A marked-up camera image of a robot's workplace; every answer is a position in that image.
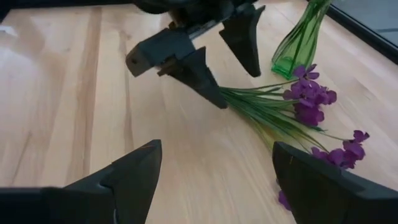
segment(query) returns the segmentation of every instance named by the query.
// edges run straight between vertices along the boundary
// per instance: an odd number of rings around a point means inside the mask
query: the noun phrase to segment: flower bouquet
[[[335,103],[337,94],[315,81],[320,76],[316,66],[296,67],[296,79],[289,82],[247,89],[221,87],[221,94],[232,109],[253,124],[268,148],[274,141],[294,141],[318,159],[342,169],[354,169],[365,156],[362,143],[369,134],[355,130],[353,138],[339,138],[318,126],[325,119],[322,109]],[[311,133],[341,141],[341,146],[330,150]],[[279,202],[290,209],[283,192],[279,192]]]

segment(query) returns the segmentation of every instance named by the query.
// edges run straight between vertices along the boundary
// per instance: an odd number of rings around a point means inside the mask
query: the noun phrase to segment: wooden tabletop
[[[244,71],[218,35],[222,26],[195,40],[222,86],[282,81],[271,57],[307,3],[260,4],[261,77]],[[125,55],[168,23],[133,5],[11,11],[2,23],[11,31],[0,32],[0,185],[64,186],[161,139],[147,223],[294,223],[277,203],[271,154],[250,126],[173,78],[127,71]],[[319,82],[338,93],[322,126],[346,138],[368,131],[367,156],[353,172],[398,190],[397,65],[328,17],[315,62]]]

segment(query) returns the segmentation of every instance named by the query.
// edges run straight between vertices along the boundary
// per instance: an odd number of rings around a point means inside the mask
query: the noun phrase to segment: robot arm
[[[196,49],[192,40],[220,22],[220,36],[241,65],[253,77],[260,72],[256,27],[265,6],[255,9],[254,0],[135,0],[145,12],[169,12],[168,28],[138,43],[126,57],[135,76],[152,67],[158,75],[170,75],[219,108],[227,104],[206,65],[206,47]]]

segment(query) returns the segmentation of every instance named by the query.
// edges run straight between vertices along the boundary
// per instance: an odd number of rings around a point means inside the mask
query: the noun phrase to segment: vase
[[[286,79],[293,78],[293,70],[299,65],[308,68],[317,49],[320,25],[332,0],[310,0],[308,6],[272,57],[271,70]]]

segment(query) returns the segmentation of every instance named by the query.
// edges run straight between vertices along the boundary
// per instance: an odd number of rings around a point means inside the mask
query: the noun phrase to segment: wooden table
[[[306,2],[260,4],[260,78],[244,71],[221,26],[195,40],[220,85],[282,81],[270,60]],[[11,11],[3,25],[15,34],[0,33],[0,185],[64,186],[161,139],[148,223],[294,223],[277,203],[270,152],[242,119],[155,70],[127,71],[126,53],[168,22],[132,5]],[[353,172],[398,189],[398,67],[328,17],[315,62],[320,83],[338,92],[323,127],[370,132]]]

